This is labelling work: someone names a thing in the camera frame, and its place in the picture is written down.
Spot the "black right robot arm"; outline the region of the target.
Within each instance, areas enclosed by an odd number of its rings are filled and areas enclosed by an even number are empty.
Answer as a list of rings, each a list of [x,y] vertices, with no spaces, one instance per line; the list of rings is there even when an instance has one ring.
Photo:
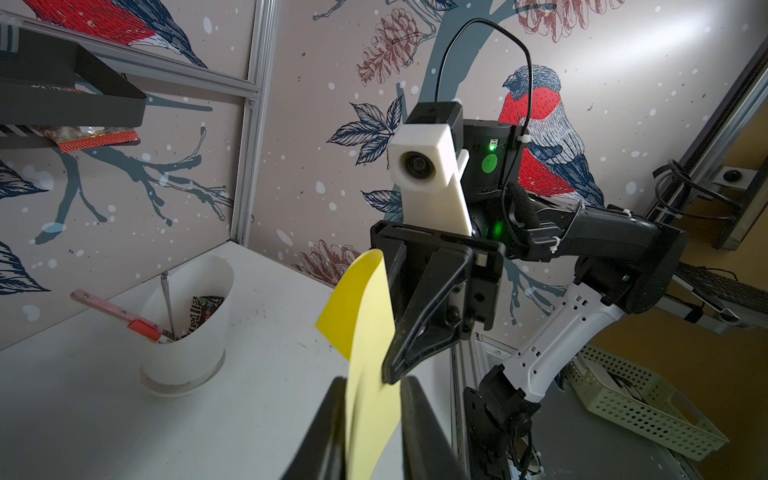
[[[490,325],[506,260],[573,256],[563,304],[480,386],[483,416],[514,437],[528,430],[556,375],[597,333],[661,299],[687,237],[627,210],[534,196],[517,179],[532,143],[526,127],[504,125],[475,147],[465,146],[463,129],[460,120],[408,123],[387,149],[403,221],[371,230],[397,322],[381,376],[394,384],[472,324]]]

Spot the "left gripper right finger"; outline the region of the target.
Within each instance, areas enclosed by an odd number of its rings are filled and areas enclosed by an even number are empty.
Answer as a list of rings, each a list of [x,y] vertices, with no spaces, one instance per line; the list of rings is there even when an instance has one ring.
[[[401,433],[405,479],[466,478],[423,388],[413,376],[401,381]]]

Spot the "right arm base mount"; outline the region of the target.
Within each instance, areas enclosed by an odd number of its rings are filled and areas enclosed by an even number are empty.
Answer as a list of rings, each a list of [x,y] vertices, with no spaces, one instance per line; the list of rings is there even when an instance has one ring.
[[[521,479],[531,473],[535,449],[532,417],[540,408],[512,385],[504,367],[496,365],[478,388],[463,391],[471,479]]]

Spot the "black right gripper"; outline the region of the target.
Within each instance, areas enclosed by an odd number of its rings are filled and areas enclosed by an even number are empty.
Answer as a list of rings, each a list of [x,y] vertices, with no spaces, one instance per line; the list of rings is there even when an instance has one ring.
[[[371,247],[383,252],[395,334],[381,366],[394,385],[424,360],[493,325],[504,246],[492,240],[380,221]]]

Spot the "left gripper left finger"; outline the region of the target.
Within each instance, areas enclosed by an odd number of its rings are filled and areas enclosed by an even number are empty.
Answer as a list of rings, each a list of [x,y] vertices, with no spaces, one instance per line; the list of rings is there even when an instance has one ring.
[[[331,382],[283,480],[342,480],[346,478],[346,384]]]

